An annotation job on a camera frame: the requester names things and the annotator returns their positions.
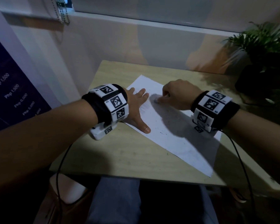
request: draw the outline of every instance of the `person's left arm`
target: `person's left arm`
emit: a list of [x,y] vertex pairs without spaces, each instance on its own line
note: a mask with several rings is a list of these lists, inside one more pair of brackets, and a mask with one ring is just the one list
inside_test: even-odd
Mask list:
[[[128,118],[134,120],[140,130],[149,133],[139,113],[139,107],[149,94],[144,94],[145,89],[135,95],[133,88],[126,92]],[[48,166],[97,123],[95,111],[82,99],[0,131],[0,187]]]

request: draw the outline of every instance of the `person's left hand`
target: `person's left hand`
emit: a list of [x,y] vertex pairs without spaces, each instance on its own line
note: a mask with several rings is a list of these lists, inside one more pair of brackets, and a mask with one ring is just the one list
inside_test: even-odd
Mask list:
[[127,119],[131,119],[135,122],[136,127],[144,133],[150,133],[150,128],[143,122],[140,116],[139,108],[147,101],[149,94],[145,93],[145,89],[141,89],[138,93],[133,94],[135,88],[130,90],[124,89],[127,93],[127,103],[129,105],[129,115]]

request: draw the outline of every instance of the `person's lap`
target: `person's lap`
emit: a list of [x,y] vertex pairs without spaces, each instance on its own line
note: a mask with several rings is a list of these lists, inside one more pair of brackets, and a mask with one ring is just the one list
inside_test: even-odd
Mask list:
[[102,177],[86,223],[218,223],[204,186]]

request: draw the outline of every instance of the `price list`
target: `price list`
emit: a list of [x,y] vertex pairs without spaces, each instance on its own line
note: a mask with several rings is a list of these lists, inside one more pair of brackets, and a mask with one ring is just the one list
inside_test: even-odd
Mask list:
[[50,109],[0,43],[0,130]]

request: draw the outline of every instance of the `white paper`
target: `white paper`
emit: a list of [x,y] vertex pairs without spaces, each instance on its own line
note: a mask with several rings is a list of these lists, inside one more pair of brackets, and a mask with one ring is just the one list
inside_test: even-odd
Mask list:
[[134,93],[142,88],[149,93],[149,99],[140,107],[140,114],[151,132],[145,134],[133,125],[126,124],[211,177],[221,132],[218,131],[214,138],[205,138],[191,126],[193,112],[155,103],[155,98],[162,95],[162,84],[141,75],[128,89],[131,87],[135,88]]

